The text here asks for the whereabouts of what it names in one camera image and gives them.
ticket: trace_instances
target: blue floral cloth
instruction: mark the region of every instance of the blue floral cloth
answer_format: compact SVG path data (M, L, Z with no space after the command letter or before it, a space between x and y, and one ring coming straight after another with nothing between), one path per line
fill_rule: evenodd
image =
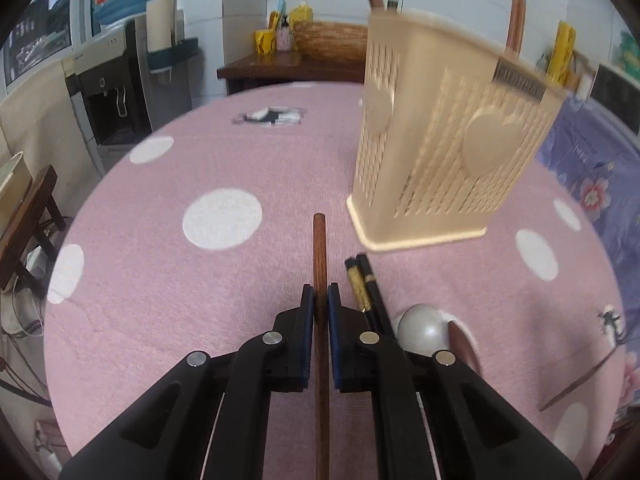
M536 155L580 203L602 240L622 295L627 351L638 355L639 146L638 136L599 103L568 98Z

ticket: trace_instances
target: white polka dot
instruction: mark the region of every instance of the white polka dot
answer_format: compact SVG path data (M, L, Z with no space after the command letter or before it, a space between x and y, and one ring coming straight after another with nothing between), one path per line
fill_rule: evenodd
M550 282L558 275L558 261L546 242L537 232L521 229L516 234L516 247L522 260L537 277Z
M220 250L247 241L262 221L258 199L242 189L217 189L192 203L182 230L201 249Z
M581 402L569 406L560 419L552 441L570 460L575 460L582 449L588 421L589 412Z
M558 213L560 219L567 224L570 229L573 229L574 231L582 229L580 219L566 202L556 198L554 200L554 208L556 209L556 213Z
M160 158L174 145L174 138L169 136L149 137L143 140L129 153L129 160L134 164L145 164Z
M82 248L75 244L63 246L53 267L47 301L58 304L70 298L78 286L83 269Z

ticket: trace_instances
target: beige plastic basket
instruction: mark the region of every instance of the beige plastic basket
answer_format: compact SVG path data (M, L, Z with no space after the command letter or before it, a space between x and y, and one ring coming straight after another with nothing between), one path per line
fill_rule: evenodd
M482 236L566 93L432 14L376 11L347 207L371 251Z

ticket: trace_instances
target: pink tablecloth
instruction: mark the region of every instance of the pink tablecloth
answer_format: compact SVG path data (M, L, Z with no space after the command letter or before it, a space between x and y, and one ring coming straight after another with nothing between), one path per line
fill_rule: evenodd
M361 97L359 85L292 84L216 101L154 134L100 183L48 295L47 379L72 452L188 352L235 351L297 306L312 280L315 212L326 214L329 279L353 304L342 262L362 247L344 203ZM266 107L302 108L302 123L232 123ZM488 383L587 473L616 411L623 350L539 407L609 352L598 314L621 303L598 237L550 174L533 163L483 238L370 259L391 317L416 303L457 316ZM312 421L311 390L274 396L266 479L311 477ZM375 471L367 396L334 394L332 478Z

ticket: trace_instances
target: metal screw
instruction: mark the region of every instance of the metal screw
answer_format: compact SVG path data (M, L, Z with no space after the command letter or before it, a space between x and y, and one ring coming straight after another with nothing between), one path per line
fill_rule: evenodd
M280 341L282 341L282 334L273 330L262 336L262 342L265 345L277 345Z
M443 366L451 366L456 362L456 356L449 352L449 350L440 350L436 354L436 361Z
M187 364L189 366L200 366L207 360L207 355L204 352L191 352L187 355Z
M380 336L375 332L363 332L360 334L360 341L362 341L365 345L375 345L378 341L380 341Z

